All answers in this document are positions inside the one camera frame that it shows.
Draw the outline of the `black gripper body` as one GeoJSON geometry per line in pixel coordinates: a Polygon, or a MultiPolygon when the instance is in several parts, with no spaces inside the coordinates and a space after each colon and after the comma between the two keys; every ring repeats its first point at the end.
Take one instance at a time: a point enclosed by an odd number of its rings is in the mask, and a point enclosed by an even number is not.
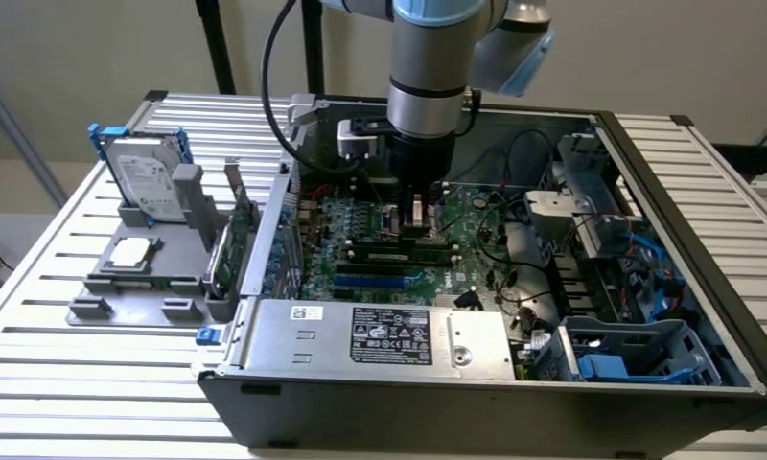
{"type": "Polygon", "coordinates": [[[454,134],[436,138],[387,136],[387,170],[402,186],[427,188],[447,175],[454,148],[454,134]]]}

